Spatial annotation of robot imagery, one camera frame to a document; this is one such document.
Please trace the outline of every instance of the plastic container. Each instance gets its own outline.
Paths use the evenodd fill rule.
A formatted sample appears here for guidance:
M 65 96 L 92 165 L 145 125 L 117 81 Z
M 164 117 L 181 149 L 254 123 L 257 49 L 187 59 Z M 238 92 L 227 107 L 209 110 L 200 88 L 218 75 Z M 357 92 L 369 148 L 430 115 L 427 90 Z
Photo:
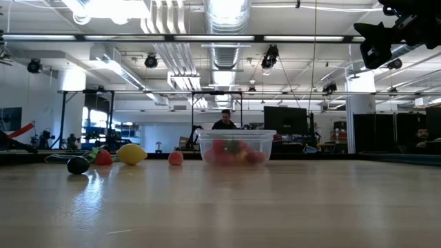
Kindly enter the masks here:
M 196 130 L 208 165 L 262 165 L 268 162 L 276 131 Z

